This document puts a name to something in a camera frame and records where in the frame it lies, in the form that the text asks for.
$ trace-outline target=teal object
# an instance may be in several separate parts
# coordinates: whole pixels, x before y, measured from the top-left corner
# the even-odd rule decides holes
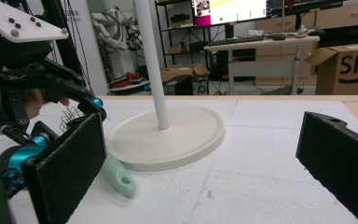
[[[129,172],[110,152],[106,151],[106,154],[107,157],[101,168],[101,174],[118,192],[126,197],[131,197],[135,192],[135,186]]]

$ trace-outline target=cardboard box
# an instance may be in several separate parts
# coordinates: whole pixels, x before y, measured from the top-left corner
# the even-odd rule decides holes
[[[358,44],[317,49],[305,61],[318,66],[317,95],[358,95]]]
[[[173,77],[180,75],[205,75],[209,74],[208,69],[200,63],[191,63],[191,64],[176,64],[170,65],[166,68],[163,68],[161,71],[161,80],[166,82]]]
[[[180,27],[187,27],[187,26],[192,26],[193,25],[193,19],[187,19],[184,21],[173,21],[171,23],[171,27],[172,28],[180,28]]]
[[[186,52],[187,52],[187,46],[186,45],[173,47],[173,48],[168,48],[168,53],[169,54],[186,53]]]

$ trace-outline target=desk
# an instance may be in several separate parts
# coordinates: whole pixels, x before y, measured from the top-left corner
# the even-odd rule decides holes
[[[130,172],[136,187],[131,199],[97,175],[68,223],[358,223],[295,157],[304,110],[344,119],[358,133],[358,96],[166,98],[167,106],[200,105],[219,113],[226,124],[221,146],[184,167]],[[125,118],[154,108],[151,96],[103,101],[105,134]],[[45,105],[38,119],[61,134],[63,109]],[[11,145],[0,136],[0,153]],[[19,223],[37,222],[27,191],[10,205]]]
[[[263,75],[287,76],[292,74],[292,94],[297,95],[298,69],[300,64],[301,46],[309,45],[319,41],[319,36],[307,36],[305,38],[286,38],[282,41],[263,40],[246,42],[240,44],[207,46],[205,50],[227,50],[228,51],[228,83],[229,93],[234,94],[234,77],[257,77]],[[234,49],[259,49],[296,46],[296,56],[294,60],[279,60],[267,62],[234,62],[232,61],[232,50]]]

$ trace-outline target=white pole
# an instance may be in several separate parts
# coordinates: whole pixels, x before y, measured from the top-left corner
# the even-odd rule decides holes
[[[170,121],[165,105],[164,90],[158,67],[158,56],[153,34],[152,19],[150,17],[149,1],[135,0],[136,17],[141,30],[142,43],[144,46],[147,72],[150,79],[150,87],[153,92],[153,100],[156,108],[158,127],[161,130],[170,128]]]

